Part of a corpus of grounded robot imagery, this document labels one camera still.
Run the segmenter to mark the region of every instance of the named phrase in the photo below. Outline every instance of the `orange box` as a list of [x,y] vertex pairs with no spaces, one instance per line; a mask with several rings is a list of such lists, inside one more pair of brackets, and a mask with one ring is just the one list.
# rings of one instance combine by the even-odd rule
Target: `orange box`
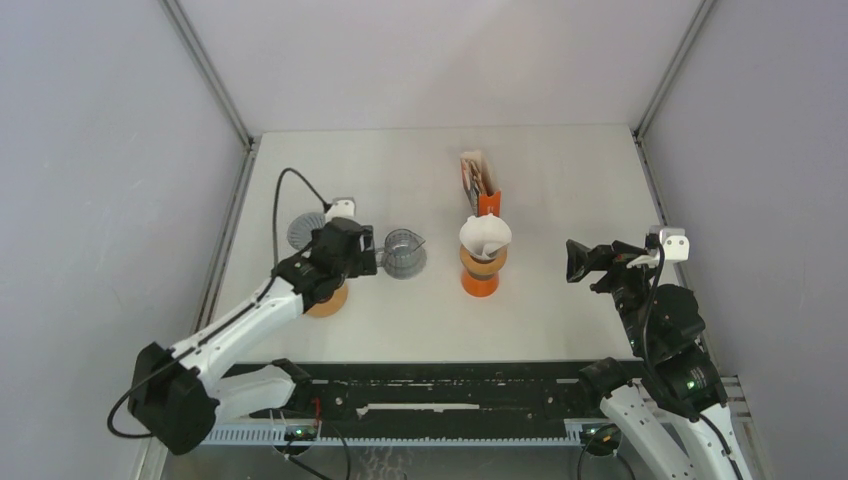
[[495,172],[480,150],[463,152],[459,156],[462,168],[462,187],[471,204],[471,211],[478,217],[493,213],[501,216],[501,189]]

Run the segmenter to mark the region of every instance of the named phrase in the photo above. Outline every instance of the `metal frame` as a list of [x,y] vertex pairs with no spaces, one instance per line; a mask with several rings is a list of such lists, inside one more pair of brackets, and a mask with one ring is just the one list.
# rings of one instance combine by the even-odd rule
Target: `metal frame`
[[189,21],[182,4],[179,0],[159,0],[159,4],[162,5],[165,14],[171,20],[171,24],[177,31],[177,35],[183,41],[192,61],[194,61],[200,70],[200,75],[209,87],[212,96],[215,97],[215,101],[218,102],[218,105],[224,111],[224,115],[230,121],[242,145],[245,148],[250,148],[253,138],[242,121],[232,97],[230,97],[229,92],[224,87],[221,76],[215,69],[215,65],[212,64],[209,54],[206,53],[206,49],[203,47],[197,31],[195,31],[194,26]]
[[[750,423],[751,416],[748,411],[748,405],[742,396],[742,389],[739,386],[738,379],[724,378],[722,379],[722,382],[728,392],[728,406],[732,412],[734,422],[740,425]],[[533,399],[528,396],[526,399],[522,399],[526,401],[514,402],[500,407],[500,409],[505,412],[514,413],[515,418],[508,418],[507,416],[499,415],[498,412],[495,411],[498,407],[492,408],[492,411],[489,413],[484,413],[484,415],[489,415],[488,421],[495,424],[500,421],[506,421],[507,423],[524,422],[528,425],[534,422],[549,423],[547,427],[538,429],[534,432],[535,434],[531,435],[515,435],[513,433],[513,428],[499,429],[498,425],[492,425],[491,430],[487,430],[485,432],[481,428],[474,431],[465,429],[452,429],[452,431],[449,431],[444,429],[443,426],[434,424],[429,420],[414,420],[415,416],[421,416],[428,413],[420,410],[397,409],[390,411],[366,412],[366,415],[380,413],[386,418],[363,419],[363,424],[363,422],[359,421],[358,417],[361,412],[355,412],[355,410],[357,410],[356,406],[346,405],[347,403],[368,402],[370,401],[370,398],[380,401],[381,398],[386,396],[386,392],[391,389],[398,390],[399,392],[402,390],[415,389],[415,387],[410,387],[401,383],[393,384],[394,386],[390,387],[387,387],[386,385],[374,387],[367,387],[363,385],[361,391],[370,396],[372,395],[370,390],[374,390],[373,397],[345,397],[343,405],[336,407],[331,403],[329,406],[334,407],[334,410],[324,412],[322,417],[326,417],[336,428],[344,432],[346,441],[351,446],[580,446],[581,433],[584,433],[587,429],[597,428],[599,425],[609,423],[608,419],[604,418],[602,415],[597,415],[600,414],[600,411],[596,410],[592,410],[592,412],[584,412],[585,414],[582,416],[580,416],[579,412],[575,412],[577,415],[574,417],[565,414],[565,411],[562,408],[563,400],[575,400],[575,398],[569,394],[569,390],[574,392],[579,387],[573,383],[573,379],[560,379],[552,383],[555,386],[554,388],[557,388],[560,393],[556,400],[551,398],[548,401],[545,401],[544,397],[547,397],[549,393],[540,391],[537,393],[541,395],[542,398],[538,399],[539,401],[537,404],[534,404]],[[641,387],[638,380],[635,380],[634,383],[636,384],[642,402],[652,415],[654,415],[661,423],[670,422],[670,414],[657,407],[656,402],[647,394],[644,388]],[[494,392],[498,389],[510,388],[508,384],[501,384],[500,386],[497,385],[498,384],[496,383],[492,383],[490,385],[490,390]],[[406,395],[418,396],[418,398],[422,400],[427,400],[427,393],[423,391],[424,388],[420,388],[417,393],[396,393],[393,395],[396,395],[398,398],[402,398]],[[464,396],[466,395],[466,391],[472,392],[470,395],[473,395],[473,397],[469,400],[469,402],[486,402],[493,398],[491,396],[486,398],[487,395],[485,394],[479,396],[476,395],[474,393],[476,388],[475,386],[456,385],[452,388],[456,390],[457,395]],[[434,419],[438,416],[449,415],[450,410],[444,410],[440,413],[434,413],[431,411],[429,413],[430,419]],[[333,419],[332,416],[334,415],[346,415],[347,419],[344,417]],[[459,420],[461,422],[461,419],[459,419],[460,415],[455,415],[455,417],[455,419],[450,421]],[[399,427],[395,427],[392,424],[408,424],[410,421],[417,422],[419,425],[426,425],[426,427],[431,430],[432,436],[427,436],[426,434],[411,436],[394,435],[394,433],[399,431]],[[374,428],[374,425],[372,425],[373,423],[382,423],[385,428]],[[267,411],[251,415],[251,418],[244,418],[235,422],[217,425],[202,445],[281,446],[287,443],[287,432],[291,433],[292,430],[300,429],[304,425],[312,425],[312,419],[306,417],[292,417],[284,419],[277,412]],[[456,434],[458,430],[467,431],[468,434],[460,437]],[[747,432],[747,429],[740,429],[740,432],[742,431]],[[314,440],[297,441],[293,444],[332,446],[341,445],[341,441],[334,431],[327,430],[325,434],[322,430],[319,431],[317,438]]]
[[212,255],[212,261],[209,265],[209,271],[206,277],[203,297],[200,299],[200,305],[197,309],[197,319],[194,323],[193,330],[189,332],[193,334],[205,326],[212,320],[212,314],[215,312],[215,305],[218,301],[218,292],[221,290],[221,283],[224,281],[224,272],[227,268],[227,260],[230,257],[230,249],[233,246],[235,239],[236,226],[239,218],[241,218],[242,207],[244,200],[247,197],[247,185],[250,182],[250,176],[253,173],[253,166],[256,164],[256,155],[259,152],[260,141],[255,140],[251,144],[242,159],[241,169],[239,170],[236,183],[233,186],[230,204],[227,207],[227,213],[222,226],[221,233],[218,237],[218,243],[215,245],[215,253]]
[[[203,77],[204,81],[210,89],[210,93],[215,97],[216,102],[218,102],[223,113],[225,114],[231,126],[233,127],[234,132],[238,136],[241,143],[245,146],[246,151],[245,157],[242,162],[242,168],[239,172],[236,184],[233,188],[232,199],[227,210],[225,223],[222,228],[222,232],[218,239],[215,253],[209,267],[205,292],[202,299],[200,300],[198,316],[194,325],[194,330],[196,331],[203,328],[206,324],[209,323],[212,313],[214,312],[218,292],[223,281],[223,274],[226,269],[227,259],[229,257],[229,252],[232,247],[233,239],[235,236],[236,225],[238,224],[238,220],[241,215],[241,210],[244,204],[244,199],[246,197],[247,185],[255,163],[258,151],[258,140],[251,137],[247,127],[245,126],[241,116],[238,113],[238,110],[232,100],[232,97],[225,88],[208,53],[203,47],[203,44],[200,41],[196,30],[189,21],[185,9],[181,5],[181,2],[179,0],[159,0],[159,3],[162,5],[168,18],[173,24],[177,34],[183,41],[189,55],[192,58],[192,61],[195,62],[196,66],[198,67],[201,76]],[[639,125],[633,132],[634,143],[636,145],[637,152],[639,154],[639,158],[641,160],[643,170],[645,172],[646,181],[649,185],[654,199],[658,217],[664,224],[668,223],[668,215],[664,207],[665,203],[662,200],[662,194],[656,184],[655,175],[652,170],[650,160],[645,153],[643,142],[649,127],[651,126],[654,118],[656,117],[663,101],[667,97],[671,86],[674,83],[677,74],[680,71],[681,65],[690,53],[692,46],[694,45],[695,40],[701,32],[702,27],[705,21],[707,20],[709,14],[713,10],[715,3],[715,0],[701,1],[671,62],[669,63],[668,67],[666,68],[666,71],[664,72],[662,81],[657,86],[657,89],[651,97],[648,107],[642,115]],[[687,275],[679,264],[675,265],[675,270],[677,271],[681,284],[684,287],[689,288]],[[707,340],[704,340],[704,343],[705,347],[708,346],[706,345],[708,343]],[[319,371],[321,370],[321,368],[324,368],[325,371],[327,368],[330,369],[329,371],[333,371],[333,369],[336,368],[341,368],[341,371],[344,371],[344,369],[346,368],[346,366],[344,365],[324,365],[323,367],[319,367],[319,365],[314,365],[313,367],[318,367],[317,370]],[[396,374],[397,366],[392,367],[392,370]],[[538,367],[540,367],[539,370],[536,370],[536,368],[534,368],[537,374],[542,375],[546,379],[548,379],[549,375],[547,373],[540,373],[544,372],[546,367],[542,365],[539,365]],[[371,371],[368,374],[363,373],[361,369],[354,370],[354,376],[367,376],[371,378],[379,378],[381,380],[385,380],[386,378],[388,378],[388,376],[391,375],[389,372],[380,371],[379,367],[377,370]],[[573,377],[571,378],[571,380],[560,379],[556,380],[555,382],[560,385],[569,384],[573,382]],[[755,466],[758,472],[762,475],[763,469],[762,466],[759,464],[759,454],[761,452],[759,448],[760,445],[756,435],[756,431],[753,428],[750,413],[748,412],[747,403],[745,402],[741,386],[739,385],[738,380],[735,378],[725,378],[723,380],[729,393],[728,401],[734,407],[734,419],[739,423],[739,425],[742,427],[742,430],[744,431],[745,442],[743,443],[743,450],[751,454],[749,455],[749,457],[752,457],[752,466]],[[543,405],[540,408],[544,409],[546,407],[544,403],[545,402],[543,402]],[[654,411],[657,410],[656,404],[653,402],[653,400],[646,399],[645,403]],[[662,414],[662,411],[658,412],[658,416],[661,421],[666,421],[664,420],[664,415]],[[605,422],[607,422],[607,420],[601,418],[573,418],[564,420],[562,424],[562,435],[558,435],[555,437],[526,439],[522,438],[508,440],[497,438],[467,439],[461,441],[458,439],[448,440],[435,438],[424,440],[394,439],[394,441],[392,439],[387,438],[353,438],[352,444],[379,445],[386,444],[387,442],[393,444],[398,444],[397,442],[405,442],[404,444],[408,443],[410,446],[426,446],[431,444],[457,446],[579,445],[580,433],[583,432],[584,428],[597,426],[599,423]],[[281,438],[279,435],[280,431],[278,430],[279,427],[279,423],[277,423],[275,426],[269,421],[246,419],[244,422],[216,427],[216,429],[213,430],[212,434],[210,434],[210,437],[207,440],[206,444],[267,445],[269,441],[279,442]],[[332,436],[319,436],[315,443],[322,445],[336,445],[338,444],[338,440],[336,438],[333,438]],[[167,458],[167,455],[168,451],[164,447],[164,445],[162,445],[161,442],[157,441],[156,439],[145,440],[140,447],[139,456],[136,460],[136,468],[134,470],[134,475],[132,476],[132,478],[134,480],[159,480],[163,473],[165,459]]]
[[666,96],[668,96],[671,85],[674,83],[674,79],[680,72],[681,65],[683,65],[686,57],[692,51],[692,46],[695,44],[695,40],[698,38],[698,34],[701,33],[701,29],[709,17],[710,12],[712,12],[715,4],[716,0],[701,0],[701,4],[698,5],[698,9],[695,11],[692,21],[689,22],[689,26],[686,28],[686,33],[683,35],[683,39],[680,41],[680,45],[677,46],[677,50],[674,52],[671,62],[668,64],[668,67],[666,67],[665,73],[663,73],[660,84],[654,91],[651,101],[648,102],[648,108],[645,110],[645,113],[642,114],[642,119],[639,121],[639,125],[634,131],[637,143],[641,142],[642,139],[645,138],[648,128],[650,128],[651,123],[653,123],[654,118],[657,115],[657,111],[659,111],[660,106],[662,106],[663,100],[665,100]]
[[[282,368],[288,363],[274,362]],[[301,363],[296,366],[298,387],[285,408],[303,413],[286,417],[312,419],[320,411],[322,419],[362,445],[564,444],[564,422],[579,423],[577,419],[599,414],[576,383],[580,370],[591,363]],[[237,364],[227,375],[263,365]],[[638,361],[621,366],[628,377],[643,371]],[[240,425],[236,431],[257,420],[267,427],[269,417],[277,419],[277,427],[283,420],[274,409],[250,417],[234,422]]]

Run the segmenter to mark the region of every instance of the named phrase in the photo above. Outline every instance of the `black cable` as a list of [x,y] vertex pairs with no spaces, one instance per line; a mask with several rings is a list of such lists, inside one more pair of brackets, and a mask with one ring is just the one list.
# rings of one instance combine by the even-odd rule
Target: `black cable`
[[153,371],[153,373],[151,373],[150,375],[148,375],[148,376],[144,377],[143,379],[141,379],[138,383],[136,383],[135,385],[133,385],[132,387],[130,387],[130,389],[129,389],[129,390],[127,390],[127,392],[126,392],[126,393],[124,393],[123,395],[121,395],[121,398],[119,398],[119,399],[118,399],[118,401],[117,401],[117,402],[115,402],[115,405],[112,407],[112,409],[111,409],[111,410],[109,410],[109,416],[108,416],[108,417],[106,417],[106,428],[108,428],[108,429],[109,429],[109,432],[110,432],[112,435],[114,435],[114,436],[116,436],[116,437],[119,437],[119,438],[130,438],[130,439],[136,439],[136,438],[150,438],[150,437],[152,437],[152,436],[153,436],[153,434],[152,434],[152,433],[149,433],[149,432],[148,432],[148,433],[124,433],[124,432],[119,431],[117,428],[115,428],[115,415],[118,413],[118,409],[119,409],[119,408],[121,408],[121,405],[123,405],[123,404],[124,404],[124,402],[125,402],[128,398],[130,398],[130,395],[132,395],[133,393],[135,393],[135,391],[136,391],[136,390],[138,390],[139,388],[141,388],[142,386],[144,386],[147,382],[149,382],[150,380],[152,380],[153,378],[155,378],[155,377],[156,377],[157,375],[159,375],[160,373],[162,373],[162,372],[164,372],[165,370],[167,370],[167,369],[171,368],[172,366],[174,366],[174,364],[176,364],[176,363],[177,363],[177,362],[179,362],[180,360],[182,360],[182,359],[184,359],[185,357],[187,357],[187,356],[188,356],[189,354],[191,354],[191,352],[193,352],[193,351],[194,351],[194,347],[189,348],[188,350],[186,350],[185,352],[181,353],[179,356],[177,356],[176,358],[174,358],[173,360],[171,360],[170,362],[168,362],[167,364],[165,364],[165,366],[163,366],[163,367],[161,367],[161,368],[158,368],[158,369],[154,370],[154,371]]
[[277,188],[274,190],[274,213],[273,213],[274,216],[271,219],[271,235],[272,235],[273,246],[274,246],[274,266],[273,266],[273,268],[276,268],[277,264],[280,263],[280,247],[278,245],[279,235],[277,234],[277,210],[279,209],[279,204],[280,204],[280,185],[282,185],[282,183],[283,183],[283,177],[289,172],[294,173],[295,175],[300,177],[301,180],[303,180],[303,183],[305,183],[306,186],[309,187],[309,190],[311,190],[312,193],[318,198],[318,200],[321,201],[321,206],[323,207],[324,212],[329,210],[330,207],[332,206],[331,204],[327,203],[326,200],[324,200],[324,197],[322,197],[321,194],[319,194],[317,190],[315,190],[315,187],[313,187],[312,184],[309,183],[309,180],[307,180],[303,175],[301,175],[300,172],[298,172],[294,168],[291,168],[291,167],[284,168],[283,171],[280,172],[280,176],[277,177]]
[[[647,370],[648,377],[651,381],[656,385],[657,388],[664,388],[661,383],[660,376],[657,373],[656,368],[654,368],[653,363],[651,362],[651,357],[648,354],[648,324],[651,320],[651,312],[654,308],[654,302],[657,298],[657,289],[659,288],[660,283],[660,275],[662,275],[663,266],[665,265],[665,249],[663,248],[662,242],[660,242],[657,246],[660,254],[660,260],[657,264],[657,271],[654,276],[654,281],[651,284],[651,290],[648,293],[648,305],[645,307],[645,321],[642,324],[642,359],[645,361],[645,370]],[[716,434],[721,442],[721,446],[724,449],[725,454],[727,455],[728,461],[730,461],[730,466],[733,467],[733,473],[736,474],[737,480],[742,480],[742,472],[739,470],[739,466],[736,462],[730,458],[730,454],[732,450],[730,449],[730,444],[727,443],[727,439],[724,438],[724,434],[722,434],[721,430],[715,426],[715,424],[707,418],[703,413],[696,412],[694,408],[686,405],[682,401],[675,399],[674,397],[667,396],[665,399],[671,403],[674,403],[675,406],[678,407],[682,412],[689,412],[689,419],[691,421],[696,421],[697,419],[703,420],[707,426],[712,429],[712,431]]]
[[718,437],[718,441],[721,442],[721,448],[724,449],[724,453],[727,454],[727,459],[730,461],[730,466],[733,468],[733,473],[736,474],[737,480],[742,480],[742,471],[739,470],[739,465],[736,464],[736,461],[730,458],[730,444],[727,443],[727,439],[724,438],[724,434],[721,433],[721,430],[716,427],[715,423],[712,422],[706,415],[703,413],[698,413],[698,418],[704,421],[710,429],[716,434]]
[[642,359],[645,361],[645,370],[648,371],[648,377],[657,385],[657,388],[662,386],[659,383],[659,374],[654,368],[648,356],[648,324],[651,322],[651,313],[654,310],[654,302],[657,298],[657,289],[660,286],[660,275],[662,275],[663,267],[665,266],[665,249],[662,243],[659,245],[660,261],[657,264],[657,271],[654,274],[654,281],[651,284],[651,289],[648,291],[648,303],[645,306],[645,321],[642,322]]
[[[282,413],[286,413],[286,414],[303,415],[304,417],[311,417],[312,416],[311,414],[306,413],[306,412],[298,412],[296,410],[288,410],[286,408],[278,408],[277,410],[282,412]],[[353,460],[352,460],[351,455],[350,455],[350,447],[347,444],[347,440],[345,440],[344,435],[342,435],[342,433],[339,431],[339,429],[336,428],[333,424],[331,424],[330,422],[323,420],[323,419],[321,419],[320,422],[321,422],[321,425],[326,425],[326,426],[330,427],[331,429],[333,429],[333,431],[336,432],[336,435],[339,437],[339,440],[342,441],[342,447],[344,447],[345,458],[347,460],[347,473],[345,474],[345,480],[350,480],[350,472],[351,472],[351,467],[353,465]],[[288,448],[289,448],[289,446],[291,446],[293,441],[294,441],[294,439],[289,440],[289,443],[286,444],[286,447],[283,449],[284,454],[288,451]],[[292,462],[292,463],[295,463],[295,465],[297,465],[301,468],[304,468],[306,466],[306,465],[303,465],[300,462]],[[304,468],[304,470],[308,471],[309,473],[315,475],[318,478],[321,478],[321,479],[324,479],[324,480],[329,480],[327,477],[323,476],[322,474],[318,473],[315,470],[312,470],[311,468],[310,469]]]
[[627,469],[627,473],[630,474],[630,480],[636,480],[636,474],[633,472],[633,467],[630,466],[630,462],[628,462],[627,459],[625,459],[618,453],[615,454],[615,458],[617,458],[618,461],[621,462],[622,465],[624,465],[624,468]]
[[[601,435],[601,432],[606,432],[607,430],[618,429],[614,423],[610,423],[608,425],[604,425],[603,427],[595,430],[595,433],[589,437],[589,441],[586,442],[586,445],[583,445],[583,450],[580,451],[580,456],[577,458],[577,480],[583,480],[583,459],[586,457],[586,452],[589,450],[589,446]],[[619,461],[627,468],[627,472],[630,474],[631,480],[636,480],[636,474],[633,473],[633,468],[630,466],[630,463],[627,462],[621,455],[616,454]]]
[[[310,248],[312,248],[312,245],[313,245],[313,243],[312,243],[312,241],[310,241],[309,243],[307,243],[307,244],[306,244],[306,246],[305,246],[305,247],[303,247],[303,248],[301,248],[300,250],[298,250],[298,252],[297,252],[297,253],[295,253],[295,255],[300,255],[300,254],[302,254],[303,252],[305,252],[305,251],[309,250]],[[227,329],[227,327],[229,327],[230,325],[232,325],[233,323],[235,323],[235,322],[236,322],[239,318],[243,317],[243,316],[244,316],[244,314],[246,314],[247,312],[249,312],[251,309],[258,307],[258,306],[259,306],[259,304],[262,302],[262,299],[263,299],[263,298],[265,298],[265,295],[267,295],[267,294],[268,294],[268,292],[269,292],[269,291],[271,291],[271,287],[272,287],[272,286],[274,286],[274,282],[275,282],[276,280],[277,280],[277,277],[276,277],[275,275],[273,275],[273,274],[272,274],[272,275],[271,275],[271,279],[270,279],[270,280],[268,281],[268,283],[265,285],[265,288],[264,288],[264,289],[262,289],[262,291],[261,291],[261,292],[259,292],[259,295],[257,295],[257,296],[256,296],[256,300],[254,300],[254,301],[253,301],[253,302],[251,302],[249,305],[247,305],[246,307],[244,307],[243,309],[241,309],[241,310],[240,310],[237,314],[235,314],[235,315],[233,316],[233,318],[231,318],[231,319],[227,320],[226,322],[224,322],[224,323],[223,323],[220,327],[216,328],[216,329],[215,329],[212,333],[210,333],[209,335],[207,335],[206,337],[204,337],[204,338],[202,338],[200,341],[198,341],[198,342],[197,342],[197,346],[198,346],[198,347],[202,347],[203,345],[206,345],[207,343],[209,343],[209,341],[210,341],[210,340],[212,340],[213,338],[215,338],[215,337],[216,337],[219,333],[223,332],[224,330],[226,330],[226,329]]]

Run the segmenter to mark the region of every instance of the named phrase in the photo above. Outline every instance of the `clear measuring cup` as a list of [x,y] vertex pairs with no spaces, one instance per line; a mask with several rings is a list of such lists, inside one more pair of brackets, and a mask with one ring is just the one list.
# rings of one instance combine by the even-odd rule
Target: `clear measuring cup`
[[423,248],[424,238],[406,228],[392,230],[386,235],[380,266],[390,277],[405,280],[418,275],[427,264],[427,252]]

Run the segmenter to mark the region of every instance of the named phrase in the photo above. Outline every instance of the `paper coffee filter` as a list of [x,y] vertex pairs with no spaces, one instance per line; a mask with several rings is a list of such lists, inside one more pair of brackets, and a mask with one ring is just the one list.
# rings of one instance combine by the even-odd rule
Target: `paper coffee filter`
[[491,260],[512,241],[512,230],[500,217],[468,217],[459,229],[459,241],[478,260]]

